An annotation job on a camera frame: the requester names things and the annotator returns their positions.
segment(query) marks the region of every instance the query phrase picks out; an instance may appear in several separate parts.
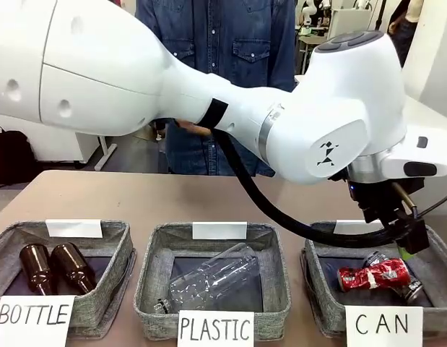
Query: robot logo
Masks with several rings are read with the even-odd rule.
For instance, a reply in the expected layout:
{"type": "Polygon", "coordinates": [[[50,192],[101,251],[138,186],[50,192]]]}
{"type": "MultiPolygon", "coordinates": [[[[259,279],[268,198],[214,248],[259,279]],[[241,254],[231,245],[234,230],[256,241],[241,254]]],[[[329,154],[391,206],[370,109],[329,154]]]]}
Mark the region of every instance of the robot logo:
{"type": "Polygon", "coordinates": [[[331,158],[329,157],[329,154],[333,150],[335,150],[339,145],[333,145],[331,141],[325,142],[320,146],[320,148],[326,147],[326,157],[323,159],[323,161],[319,161],[316,165],[319,166],[320,164],[330,163],[331,166],[334,166],[334,163],[332,162],[331,158]]]}

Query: white wall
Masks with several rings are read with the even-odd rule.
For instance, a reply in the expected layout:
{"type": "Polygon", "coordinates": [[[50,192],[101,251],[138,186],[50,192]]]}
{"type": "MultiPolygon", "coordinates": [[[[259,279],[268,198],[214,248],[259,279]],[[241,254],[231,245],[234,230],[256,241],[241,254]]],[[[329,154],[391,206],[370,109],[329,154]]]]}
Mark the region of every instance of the white wall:
{"type": "MultiPolygon", "coordinates": [[[[403,73],[407,94],[447,117],[447,0],[425,1],[403,73]]],[[[421,207],[447,194],[447,177],[425,186],[414,194],[421,207]]],[[[447,215],[447,202],[433,215],[447,215]]]]}

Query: metal rod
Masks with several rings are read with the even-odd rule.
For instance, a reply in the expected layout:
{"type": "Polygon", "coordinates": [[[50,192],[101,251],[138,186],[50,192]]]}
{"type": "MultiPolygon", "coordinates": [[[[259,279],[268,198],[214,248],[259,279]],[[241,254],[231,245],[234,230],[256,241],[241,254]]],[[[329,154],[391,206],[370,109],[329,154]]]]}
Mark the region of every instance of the metal rod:
{"type": "Polygon", "coordinates": [[[411,197],[406,193],[402,186],[396,182],[391,183],[392,187],[395,189],[396,193],[401,197],[408,208],[416,207],[416,204],[412,201],[411,197]]]}

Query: red can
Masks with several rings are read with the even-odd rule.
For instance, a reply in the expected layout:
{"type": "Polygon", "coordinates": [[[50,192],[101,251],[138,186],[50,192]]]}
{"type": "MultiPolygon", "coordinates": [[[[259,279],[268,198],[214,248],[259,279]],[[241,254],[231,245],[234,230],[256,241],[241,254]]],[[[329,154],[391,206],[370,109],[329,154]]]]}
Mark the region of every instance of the red can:
{"type": "Polygon", "coordinates": [[[343,291],[355,288],[394,288],[411,283],[408,268],[399,258],[389,259],[364,269],[343,267],[337,271],[337,277],[343,291]]]}

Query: silver can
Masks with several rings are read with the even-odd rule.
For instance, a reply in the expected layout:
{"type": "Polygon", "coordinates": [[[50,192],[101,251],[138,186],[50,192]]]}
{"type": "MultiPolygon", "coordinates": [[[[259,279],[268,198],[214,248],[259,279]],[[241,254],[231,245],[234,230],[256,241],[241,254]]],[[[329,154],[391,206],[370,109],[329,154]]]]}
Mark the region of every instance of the silver can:
{"type": "MultiPolygon", "coordinates": [[[[370,267],[381,262],[385,262],[389,259],[390,258],[383,253],[375,251],[365,258],[363,267],[370,267]]],[[[422,293],[422,283],[413,275],[409,275],[411,276],[411,282],[407,286],[392,288],[392,290],[403,298],[408,304],[411,304],[419,296],[419,294],[422,293]]]]}

